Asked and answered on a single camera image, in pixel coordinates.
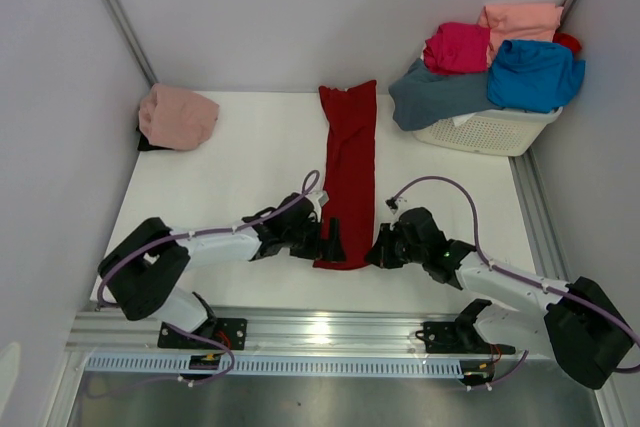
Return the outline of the folded black t-shirt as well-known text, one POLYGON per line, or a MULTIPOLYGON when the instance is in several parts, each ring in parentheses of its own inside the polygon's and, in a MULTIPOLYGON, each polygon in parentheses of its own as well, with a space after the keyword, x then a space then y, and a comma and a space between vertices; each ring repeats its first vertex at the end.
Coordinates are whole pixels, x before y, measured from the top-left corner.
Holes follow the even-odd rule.
POLYGON ((150 151, 159 151, 165 150, 165 147, 152 145, 145 134, 140 130, 140 126, 136 126, 136 132, 139 134, 139 140, 137 144, 137 150, 139 152, 150 152, 150 151))

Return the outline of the aluminium mounting rail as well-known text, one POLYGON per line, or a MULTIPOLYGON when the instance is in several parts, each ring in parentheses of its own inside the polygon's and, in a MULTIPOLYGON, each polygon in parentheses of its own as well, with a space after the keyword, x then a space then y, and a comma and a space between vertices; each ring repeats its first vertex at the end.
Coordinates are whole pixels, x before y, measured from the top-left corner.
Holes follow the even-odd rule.
MULTIPOLYGON (((224 308, 218 318, 244 318, 247 339, 236 355, 284 357, 420 358, 424 344, 414 333, 426 321, 454 321, 453 314, 364 313, 224 308)), ((129 321, 113 308, 76 315, 64 345, 66 353, 169 354, 157 347, 162 322, 129 321)))

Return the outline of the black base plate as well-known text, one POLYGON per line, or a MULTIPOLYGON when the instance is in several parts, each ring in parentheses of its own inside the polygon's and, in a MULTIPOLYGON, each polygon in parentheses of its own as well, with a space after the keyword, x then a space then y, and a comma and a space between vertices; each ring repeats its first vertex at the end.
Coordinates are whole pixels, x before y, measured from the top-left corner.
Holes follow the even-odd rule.
MULTIPOLYGON (((216 341, 230 350, 242 351, 247 339, 247 326, 248 321, 244 318, 218 318, 215 325, 207 323, 200 327, 195 335, 216 341)), ((212 348, 212 345, 186 337, 170 328, 166 323, 162 323, 157 347, 173 350, 203 350, 212 348)))
POLYGON ((430 354, 489 355, 500 352, 512 355, 516 353, 516 349, 510 345, 490 346, 480 337, 472 324, 462 321, 426 321, 414 336, 424 344, 426 352, 430 354))

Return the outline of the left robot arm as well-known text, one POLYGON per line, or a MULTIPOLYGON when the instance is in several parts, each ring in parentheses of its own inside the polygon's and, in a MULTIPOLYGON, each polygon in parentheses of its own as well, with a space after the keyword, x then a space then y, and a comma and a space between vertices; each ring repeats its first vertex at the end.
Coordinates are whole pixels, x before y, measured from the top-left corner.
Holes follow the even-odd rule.
POLYGON ((180 331, 192 347, 209 345, 218 319, 204 298, 181 289, 182 275, 233 261, 256 261, 281 250, 290 256, 342 262, 340 223, 321 221, 324 191, 292 193, 279 206, 242 218, 237 225, 197 231, 172 229, 160 218, 143 221, 99 264, 98 301, 111 294, 130 321, 154 318, 180 331))

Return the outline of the folded pink t-shirt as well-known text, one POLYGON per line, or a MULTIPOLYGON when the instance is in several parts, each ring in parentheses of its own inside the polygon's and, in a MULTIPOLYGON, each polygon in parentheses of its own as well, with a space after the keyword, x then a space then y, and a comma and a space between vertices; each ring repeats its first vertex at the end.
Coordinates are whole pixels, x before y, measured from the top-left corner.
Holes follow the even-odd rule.
POLYGON ((156 83, 139 103, 138 125, 152 145, 192 151, 211 138, 219 111, 196 92, 156 83))

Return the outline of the slate blue t-shirt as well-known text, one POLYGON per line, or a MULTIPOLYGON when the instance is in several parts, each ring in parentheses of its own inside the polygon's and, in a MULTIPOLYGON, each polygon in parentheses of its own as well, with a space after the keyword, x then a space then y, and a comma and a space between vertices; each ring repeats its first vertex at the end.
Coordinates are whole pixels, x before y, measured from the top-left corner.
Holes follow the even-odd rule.
POLYGON ((389 86, 393 120, 405 132, 427 128, 460 115, 496 109, 487 97, 488 74, 438 75, 416 59, 408 71, 389 86))

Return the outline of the left corner aluminium profile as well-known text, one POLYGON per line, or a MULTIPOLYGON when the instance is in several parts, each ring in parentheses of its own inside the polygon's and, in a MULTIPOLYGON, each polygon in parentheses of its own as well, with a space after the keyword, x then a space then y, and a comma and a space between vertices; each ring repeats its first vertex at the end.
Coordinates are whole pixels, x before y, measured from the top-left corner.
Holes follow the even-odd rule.
POLYGON ((134 63, 149 87, 158 82, 154 69, 120 0, 101 0, 134 63))

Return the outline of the dark red t-shirt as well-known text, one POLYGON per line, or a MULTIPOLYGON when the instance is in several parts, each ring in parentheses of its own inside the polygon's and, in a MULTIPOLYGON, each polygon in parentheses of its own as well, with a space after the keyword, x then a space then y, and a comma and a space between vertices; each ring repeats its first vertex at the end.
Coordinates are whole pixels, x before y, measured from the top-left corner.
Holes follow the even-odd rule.
POLYGON ((318 88, 329 125, 323 186, 329 200, 322 209, 322 236, 337 219, 346 260, 317 260, 315 268, 348 271, 367 265, 375 226, 376 88, 374 80, 346 90, 318 88))

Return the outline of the white garment in basket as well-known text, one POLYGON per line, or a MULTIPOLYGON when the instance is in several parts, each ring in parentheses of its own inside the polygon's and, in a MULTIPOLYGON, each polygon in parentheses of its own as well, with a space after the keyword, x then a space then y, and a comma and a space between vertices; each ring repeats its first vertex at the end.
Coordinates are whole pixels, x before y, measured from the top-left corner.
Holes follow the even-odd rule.
POLYGON ((451 118, 451 121, 455 127, 460 127, 464 125, 466 122, 471 120, 475 116, 475 113, 458 115, 451 118))

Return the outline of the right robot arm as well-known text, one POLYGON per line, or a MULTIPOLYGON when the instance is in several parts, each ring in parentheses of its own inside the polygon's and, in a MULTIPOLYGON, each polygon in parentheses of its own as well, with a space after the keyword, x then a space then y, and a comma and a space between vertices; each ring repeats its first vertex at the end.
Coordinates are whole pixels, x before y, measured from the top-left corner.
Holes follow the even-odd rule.
POLYGON ((634 344, 626 321, 596 282, 581 277, 566 283, 485 261, 478 247, 447 238, 425 208, 381 225, 366 259, 382 269, 418 264, 432 280, 474 295, 454 321, 425 322, 417 331, 429 353, 527 351, 598 390, 621 372, 634 344))

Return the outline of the salmon pink t-shirt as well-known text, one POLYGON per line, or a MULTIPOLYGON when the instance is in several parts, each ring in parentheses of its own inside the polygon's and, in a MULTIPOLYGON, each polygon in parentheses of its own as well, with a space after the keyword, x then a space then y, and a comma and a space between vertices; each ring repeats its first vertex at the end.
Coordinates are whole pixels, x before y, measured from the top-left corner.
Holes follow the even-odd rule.
POLYGON ((564 8, 554 3, 488 4, 477 24, 487 28, 487 62, 491 65, 505 40, 551 42, 560 26, 564 8))

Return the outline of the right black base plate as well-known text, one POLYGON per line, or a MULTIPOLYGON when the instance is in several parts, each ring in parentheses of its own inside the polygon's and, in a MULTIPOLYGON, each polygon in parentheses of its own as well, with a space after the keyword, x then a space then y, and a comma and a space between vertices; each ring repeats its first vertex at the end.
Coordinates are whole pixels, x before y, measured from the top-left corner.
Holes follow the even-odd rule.
POLYGON ((512 355, 516 353, 516 349, 510 345, 490 346, 480 337, 472 324, 462 321, 426 321, 414 336, 424 344, 426 352, 430 354, 489 355, 500 352, 512 355))

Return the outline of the magenta t-shirt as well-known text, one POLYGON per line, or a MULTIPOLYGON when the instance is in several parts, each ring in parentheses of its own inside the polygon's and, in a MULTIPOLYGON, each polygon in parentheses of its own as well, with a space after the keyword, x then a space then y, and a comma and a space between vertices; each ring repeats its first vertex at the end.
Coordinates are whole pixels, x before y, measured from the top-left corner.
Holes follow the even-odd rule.
POLYGON ((425 41, 423 60, 426 68, 438 75, 485 72, 489 42, 489 28, 447 22, 425 41))

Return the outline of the white laundry basket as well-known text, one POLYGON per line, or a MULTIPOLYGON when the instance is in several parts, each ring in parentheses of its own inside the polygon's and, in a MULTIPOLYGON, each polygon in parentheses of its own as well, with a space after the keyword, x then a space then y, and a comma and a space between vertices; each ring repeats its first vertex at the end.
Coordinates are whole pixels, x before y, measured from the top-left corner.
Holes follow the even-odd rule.
POLYGON ((487 110, 467 117, 440 120, 412 135, 420 142, 484 155, 518 157, 524 154, 563 108, 549 113, 517 109, 487 110))

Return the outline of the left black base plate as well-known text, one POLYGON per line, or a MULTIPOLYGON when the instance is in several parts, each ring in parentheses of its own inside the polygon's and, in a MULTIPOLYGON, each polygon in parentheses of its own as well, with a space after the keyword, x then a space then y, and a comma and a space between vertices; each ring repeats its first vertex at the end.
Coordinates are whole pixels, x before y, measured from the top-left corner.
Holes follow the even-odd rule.
MULTIPOLYGON (((195 335, 216 341, 230 350, 242 351, 247 339, 247 326, 248 321, 244 318, 218 318, 215 325, 207 323, 200 327, 195 335)), ((157 347, 173 350, 203 350, 212 348, 212 345, 186 337, 170 328, 166 323, 162 323, 157 347)))

